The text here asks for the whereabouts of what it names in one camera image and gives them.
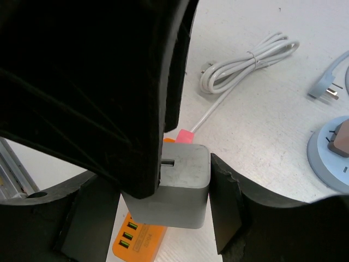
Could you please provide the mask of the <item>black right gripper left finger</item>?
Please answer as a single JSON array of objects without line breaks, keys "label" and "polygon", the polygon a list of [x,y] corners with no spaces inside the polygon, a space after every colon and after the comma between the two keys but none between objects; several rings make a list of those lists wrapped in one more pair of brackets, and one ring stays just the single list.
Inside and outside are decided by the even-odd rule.
[{"label": "black right gripper left finger", "polygon": [[89,171],[1,201],[1,261],[106,261],[120,191]]}]

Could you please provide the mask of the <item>blue round power socket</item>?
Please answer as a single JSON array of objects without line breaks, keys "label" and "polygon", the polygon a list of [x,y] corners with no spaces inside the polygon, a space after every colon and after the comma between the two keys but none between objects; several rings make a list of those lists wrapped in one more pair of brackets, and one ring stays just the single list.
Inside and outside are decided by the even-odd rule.
[{"label": "blue round power socket", "polygon": [[328,187],[344,194],[348,193],[348,158],[332,151],[328,145],[347,120],[348,116],[332,119],[313,133],[307,145],[307,158],[313,172]]}]

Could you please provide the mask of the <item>white cube charger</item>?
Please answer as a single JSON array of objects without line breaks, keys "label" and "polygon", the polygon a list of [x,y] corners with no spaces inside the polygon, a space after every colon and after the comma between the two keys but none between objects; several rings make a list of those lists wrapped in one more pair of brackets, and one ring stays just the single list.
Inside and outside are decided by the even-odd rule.
[{"label": "white cube charger", "polygon": [[210,183],[210,152],[203,145],[164,143],[160,184],[155,193],[136,199],[122,192],[137,223],[199,229],[204,224]]}]

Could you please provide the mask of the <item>brown pink plug adapter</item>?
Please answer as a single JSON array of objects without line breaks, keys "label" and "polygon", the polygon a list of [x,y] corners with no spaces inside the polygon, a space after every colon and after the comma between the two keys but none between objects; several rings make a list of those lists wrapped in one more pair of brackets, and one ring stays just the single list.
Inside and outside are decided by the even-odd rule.
[{"label": "brown pink plug adapter", "polygon": [[341,157],[348,158],[348,120],[335,128],[328,149]]}]

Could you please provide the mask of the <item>orange power strip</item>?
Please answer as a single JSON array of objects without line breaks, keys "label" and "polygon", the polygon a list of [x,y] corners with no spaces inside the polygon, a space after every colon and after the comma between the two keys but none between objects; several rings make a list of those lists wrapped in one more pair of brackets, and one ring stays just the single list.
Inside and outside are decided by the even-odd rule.
[{"label": "orange power strip", "polygon": [[136,223],[131,214],[124,221],[112,245],[112,253],[122,261],[154,261],[167,227]]}]

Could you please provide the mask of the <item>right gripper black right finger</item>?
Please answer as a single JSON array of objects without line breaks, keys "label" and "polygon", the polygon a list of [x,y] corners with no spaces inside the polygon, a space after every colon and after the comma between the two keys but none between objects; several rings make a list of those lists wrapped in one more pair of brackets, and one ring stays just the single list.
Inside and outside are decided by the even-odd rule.
[{"label": "right gripper black right finger", "polygon": [[348,261],[348,196],[287,198],[211,156],[209,198],[224,261]]}]

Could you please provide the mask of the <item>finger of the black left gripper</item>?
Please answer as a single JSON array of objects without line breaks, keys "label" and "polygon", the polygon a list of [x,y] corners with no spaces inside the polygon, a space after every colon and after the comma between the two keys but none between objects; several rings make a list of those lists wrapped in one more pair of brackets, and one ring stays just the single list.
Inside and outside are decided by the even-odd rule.
[{"label": "finger of the black left gripper", "polygon": [[197,6],[1,1],[1,136],[153,195]]}]

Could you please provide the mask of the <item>aluminium front rail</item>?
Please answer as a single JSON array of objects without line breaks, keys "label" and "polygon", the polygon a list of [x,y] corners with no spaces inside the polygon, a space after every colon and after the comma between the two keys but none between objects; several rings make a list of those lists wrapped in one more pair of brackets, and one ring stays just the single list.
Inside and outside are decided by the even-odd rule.
[{"label": "aluminium front rail", "polygon": [[4,138],[1,138],[0,152],[1,200],[26,198],[38,192],[38,186]]}]

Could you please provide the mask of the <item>pink square plug adapter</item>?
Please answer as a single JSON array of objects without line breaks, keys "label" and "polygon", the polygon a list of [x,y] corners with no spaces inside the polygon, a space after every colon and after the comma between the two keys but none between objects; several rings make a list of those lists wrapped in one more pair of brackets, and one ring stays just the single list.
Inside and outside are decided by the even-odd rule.
[{"label": "pink square plug adapter", "polygon": [[191,131],[181,129],[175,139],[175,143],[192,144],[195,134]]}]

